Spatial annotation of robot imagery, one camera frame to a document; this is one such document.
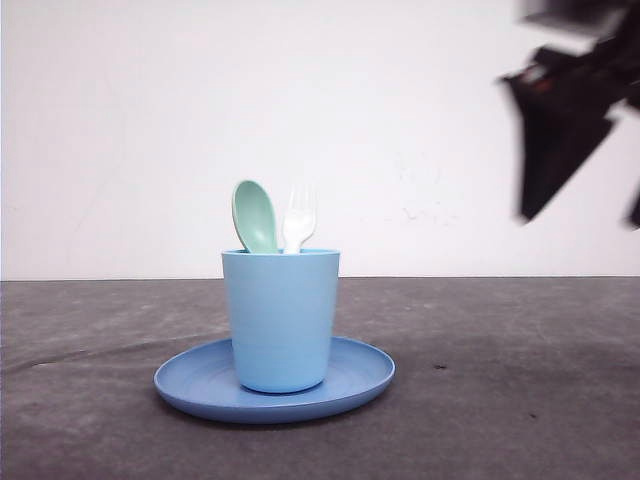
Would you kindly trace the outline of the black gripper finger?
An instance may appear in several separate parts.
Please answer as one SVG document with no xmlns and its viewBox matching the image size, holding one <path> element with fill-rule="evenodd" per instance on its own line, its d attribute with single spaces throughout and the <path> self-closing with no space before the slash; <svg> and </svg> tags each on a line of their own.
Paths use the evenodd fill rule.
<svg viewBox="0 0 640 480">
<path fill-rule="evenodd" d="M 609 135 L 611 103 L 563 85 L 539 87 L 505 76 L 521 120 L 522 174 L 518 213 L 534 219 Z"/>
<path fill-rule="evenodd" d="M 631 206 L 625 217 L 625 222 L 630 228 L 640 227 L 640 190 L 637 190 Z"/>
</svg>

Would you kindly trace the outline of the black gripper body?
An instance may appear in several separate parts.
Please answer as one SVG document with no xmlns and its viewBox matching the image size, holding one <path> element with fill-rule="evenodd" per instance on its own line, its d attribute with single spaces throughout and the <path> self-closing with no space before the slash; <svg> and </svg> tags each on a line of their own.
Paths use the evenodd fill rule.
<svg viewBox="0 0 640 480">
<path fill-rule="evenodd" d="M 514 75 L 514 103 L 526 118 L 603 118 L 615 104 L 639 109 L 639 21 L 625 19 L 589 50 L 544 45 Z"/>
</svg>

